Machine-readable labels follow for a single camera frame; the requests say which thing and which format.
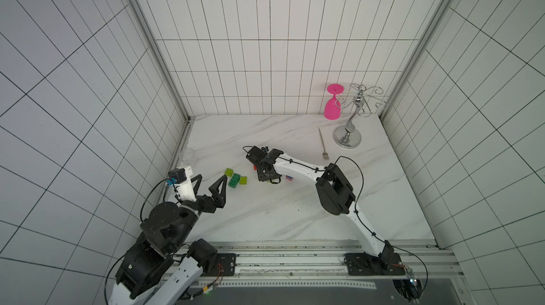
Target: fork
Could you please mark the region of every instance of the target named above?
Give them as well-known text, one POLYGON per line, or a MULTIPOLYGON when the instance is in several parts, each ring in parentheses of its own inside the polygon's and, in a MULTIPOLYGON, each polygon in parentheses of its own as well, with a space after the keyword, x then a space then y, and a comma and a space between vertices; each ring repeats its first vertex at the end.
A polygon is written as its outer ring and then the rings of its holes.
POLYGON ((329 155, 327 152, 325 152, 324 138, 322 137, 322 131, 320 130, 320 128, 318 128, 318 132, 320 132, 320 139, 322 140, 322 146, 324 147, 324 153, 322 153, 322 156, 325 160, 329 160, 329 155))

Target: green lego brick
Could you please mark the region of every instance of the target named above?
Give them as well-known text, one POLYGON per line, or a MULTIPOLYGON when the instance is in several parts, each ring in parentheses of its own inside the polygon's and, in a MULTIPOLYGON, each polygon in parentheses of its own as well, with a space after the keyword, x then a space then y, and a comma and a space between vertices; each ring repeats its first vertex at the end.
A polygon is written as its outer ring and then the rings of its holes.
POLYGON ((239 180, 240 180, 240 175, 239 174, 233 174, 233 177, 229 181, 229 186, 231 188, 236 188, 236 185, 238 184, 239 180))

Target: cable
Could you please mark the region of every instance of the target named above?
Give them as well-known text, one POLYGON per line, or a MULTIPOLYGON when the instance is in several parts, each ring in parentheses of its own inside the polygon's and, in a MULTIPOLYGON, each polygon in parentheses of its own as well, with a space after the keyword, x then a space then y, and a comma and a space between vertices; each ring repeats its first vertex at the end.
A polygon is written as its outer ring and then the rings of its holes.
POLYGON ((108 303, 108 297, 106 296, 106 284, 108 283, 108 278, 110 277, 110 274, 112 273, 113 268, 117 265, 117 263, 121 259, 123 259, 124 256, 125 254, 120 256, 119 259, 117 259, 116 263, 112 265, 112 268, 110 268, 110 271, 108 272, 108 274, 106 274, 106 279, 104 280, 104 300, 106 301, 106 304, 108 303))
POLYGON ((146 199, 144 200, 144 203, 142 203, 142 208, 140 208, 140 222, 144 222, 144 220, 142 219, 142 212, 144 211, 144 206, 146 205, 146 202, 147 200, 149 199, 150 196, 152 196, 152 192, 155 190, 155 188, 157 188, 161 183, 165 182, 165 181, 168 181, 169 179, 163 179, 161 182, 157 183, 151 192, 149 192, 148 196, 146 196, 146 199))
MULTIPOLYGON (((356 197, 356 204, 354 205, 354 213, 356 214, 356 217, 358 218, 358 220, 360 221, 360 223, 365 227, 365 229, 367 229, 372 236, 375 237, 375 239, 377 239, 378 241, 381 241, 382 243, 386 243, 384 240, 381 240, 377 237, 377 233, 373 232, 371 229, 369 229, 365 224, 364 222, 360 219, 360 216, 358 215, 358 210, 356 209, 356 206, 358 205, 358 200, 360 199, 360 195, 361 195, 361 192, 364 190, 364 173, 361 171, 361 168, 360 166, 351 158, 349 157, 346 157, 346 156, 339 156, 338 159, 335 161, 334 164, 337 164, 337 161, 339 160, 339 158, 341 157, 344 157, 346 159, 349 159, 352 161, 352 163, 354 163, 357 167, 358 167, 358 170, 360 171, 360 174, 361 174, 361 189, 360 189, 360 192, 358 193, 358 197, 356 197)), ((399 249, 399 250, 402 250, 404 251, 405 253, 409 253, 413 256, 415 256, 418 260, 420 260, 420 262, 423 264, 424 266, 424 269, 426 270, 426 283, 424 284, 424 287, 422 288, 422 292, 420 292, 420 297, 419 299, 422 297, 422 294, 424 294, 424 290, 426 289, 426 286, 428 285, 428 268, 426 267, 426 264, 424 263, 424 261, 422 261, 422 259, 420 259, 420 257, 418 257, 418 255, 414 254, 414 253, 411 253, 409 252, 408 250, 405 250, 403 248, 399 248, 399 247, 396 247, 396 246, 392 246, 396 249, 399 249)))

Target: white marble surface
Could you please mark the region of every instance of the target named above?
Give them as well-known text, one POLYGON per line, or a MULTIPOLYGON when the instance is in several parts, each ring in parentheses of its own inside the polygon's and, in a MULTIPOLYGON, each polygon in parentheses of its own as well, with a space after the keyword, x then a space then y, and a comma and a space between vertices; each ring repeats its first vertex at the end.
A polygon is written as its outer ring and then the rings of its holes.
MULTIPOLYGON (((219 115, 196 119, 187 147, 195 149, 199 162, 194 174, 202 174, 199 194, 226 168, 248 176, 248 185, 227 187, 225 208, 203 213, 188 240, 342 240, 355 239, 338 216, 320 205, 316 189, 294 179, 279 185, 257 180, 253 165, 245 158, 245 145, 280 149, 313 164, 328 165, 339 155, 358 162, 364 172, 364 190, 359 204, 375 229, 386 239, 432 239, 432 232, 409 186, 403 169, 378 117, 355 119, 362 143, 343 149, 334 143, 333 130, 346 117, 330 121, 323 115, 219 115), (322 129, 331 161, 322 158, 318 134, 322 129)), ((347 159, 337 163, 354 187, 356 196, 361 175, 347 159)))

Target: black plastic bracket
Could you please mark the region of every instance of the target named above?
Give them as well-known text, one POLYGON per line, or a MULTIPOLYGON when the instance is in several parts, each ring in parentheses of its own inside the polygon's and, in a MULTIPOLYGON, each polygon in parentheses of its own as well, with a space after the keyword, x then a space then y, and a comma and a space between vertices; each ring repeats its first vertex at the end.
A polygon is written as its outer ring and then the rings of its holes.
POLYGON ((207 274, 203 274, 204 277, 215 277, 218 275, 219 266, 218 264, 221 264, 223 267, 223 273, 221 274, 224 277, 232 277, 235 275, 235 267, 236 267, 236 254, 234 253, 218 253, 216 258, 216 265, 214 266, 214 269, 207 274))
MULTIPOLYGON (((392 261, 401 262, 399 254, 394 253, 392 261)), ((385 269, 380 258, 367 253, 346 253, 344 263, 348 268, 348 275, 405 275, 404 268, 390 265, 385 269)))

